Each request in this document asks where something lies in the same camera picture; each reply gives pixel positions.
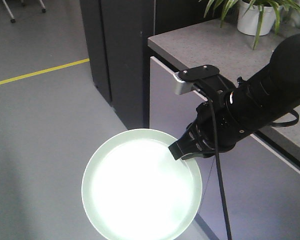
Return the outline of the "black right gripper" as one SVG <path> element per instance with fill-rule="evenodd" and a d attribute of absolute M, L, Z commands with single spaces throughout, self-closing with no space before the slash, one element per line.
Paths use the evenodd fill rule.
<path fill-rule="evenodd" d="M 196 108 L 196 119 L 168 147 L 175 160 L 205 159 L 216 152 L 225 153 L 242 139 L 242 126 L 231 113 L 230 103 L 226 101 L 221 108 L 211 109 L 212 106 L 207 101 L 201 103 Z"/>

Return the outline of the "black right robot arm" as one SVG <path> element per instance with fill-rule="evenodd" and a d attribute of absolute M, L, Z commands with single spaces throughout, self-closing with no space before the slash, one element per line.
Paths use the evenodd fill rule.
<path fill-rule="evenodd" d="M 182 70 L 178 80 L 197 90 L 206 101 L 196 119 L 169 146 L 175 159 L 208 158 L 236 143 L 300 105 L 300 34 L 283 40 L 269 63 L 235 86 L 217 67 L 205 65 Z"/>

